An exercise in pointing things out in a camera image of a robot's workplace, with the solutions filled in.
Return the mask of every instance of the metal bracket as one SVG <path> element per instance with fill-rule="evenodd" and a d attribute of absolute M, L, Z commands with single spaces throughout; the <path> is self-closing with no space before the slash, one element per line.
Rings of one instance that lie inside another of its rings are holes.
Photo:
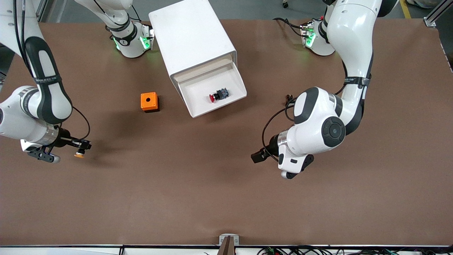
<path fill-rule="evenodd" d="M 427 27 L 436 27 L 436 22 L 429 23 L 426 17 L 423 18 L 423 21 Z"/>
<path fill-rule="evenodd" d="M 239 236 L 236 234 L 222 234 L 219 236 L 219 245 L 222 245 L 223 239 L 227 238 L 228 236 L 231 236 L 233 240 L 234 246 L 239 245 Z"/>

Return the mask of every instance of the orange box with hole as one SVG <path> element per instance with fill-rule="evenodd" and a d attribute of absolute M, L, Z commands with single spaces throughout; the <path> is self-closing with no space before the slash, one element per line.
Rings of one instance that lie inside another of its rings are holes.
<path fill-rule="evenodd" d="M 159 97 L 156 92 L 143 93 L 140 96 L 141 109 L 145 113 L 158 112 L 159 109 Z"/>

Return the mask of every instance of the white robot link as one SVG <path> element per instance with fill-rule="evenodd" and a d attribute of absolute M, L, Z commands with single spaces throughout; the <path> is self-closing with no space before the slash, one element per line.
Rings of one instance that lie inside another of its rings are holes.
<path fill-rule="evenodd" d="M 50 153 L 52 148 L 74 146 L 83 156 L 91 143 L 57 125 L 71 115 L 72 102 L 35 13 L 30 0 L 0 0 L 0 42 L 23 58 L 37 85 L 19 87 L 0 103 L 0 135 L 20 140 L 34 158 L 57 163 L 60 157 Z"/>
<path fill-rule="evenodd" d="M 363 116 L 371 79 L 372 35 L 378 16 L 388 14 L 396 0 L 323 0 L 323 19 L 301 26 L 304 46 L 325 56 L 335 50 L 343 60 L 345 80 L 336 94 L 318 87 L 305 90 L 294 102 L 294 125 L 273 136 L 269 145 L 251 155 L 254 163 L 271 156 L 281 176 L 292 179 L 311 162 L 313 154 L 330 151 L 354 132 Z"/>
<path fill-rule="evenodd" d="M 154 30 L 140 22 L 131 21 L 126 12 L 132 0 L 75 0 L 96 14 L 112 33 L 116 48 L 128 58 L 137 58 L 152 48 Z"/>

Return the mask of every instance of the gray floor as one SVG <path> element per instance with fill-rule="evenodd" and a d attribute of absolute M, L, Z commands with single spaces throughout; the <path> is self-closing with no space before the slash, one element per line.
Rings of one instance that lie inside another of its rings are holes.
<path fill-rule="evenodd" d="M 134 7 L 142 20 L 149 20 L 148 13 L 179 2 L 180 0 L 134 0 Z M 324 14 L 325 4 L 321 0 L 289 0 L 289 8 L 282 7 L 281 0 L 210 0 L 210 3 L 220 19 L 270 20 L 275 17 L 288 19 L 304 19 L 320 17 Z M 413 18 L 422 18 L 429 10 L 409 6 Z M 438 24 L 440 37 L 446 52 L 453 52 L 453 8 L 442 16 Z M 401 5 L 386 16 L 386 18 L 404 18 Z M 49 15 L 43 18 L 46 22 L 86 23 L 101 22 L 92 12 L 73 0 L 55 0 Z M 0 71 L 7 73 L 13 53 L 6 47 L 0 48 Z"/>

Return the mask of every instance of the black round joint cap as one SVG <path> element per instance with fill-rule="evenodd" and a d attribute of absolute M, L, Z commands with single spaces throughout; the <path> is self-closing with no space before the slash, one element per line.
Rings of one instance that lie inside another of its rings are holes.
<path fill-rule="evenodd" d="M 346 128 L 340 118 L 328 117 L 322 127 L 322 136 L 324 144 L 329 147 L 335 147 L 343 142 L 346 136 Z"/>

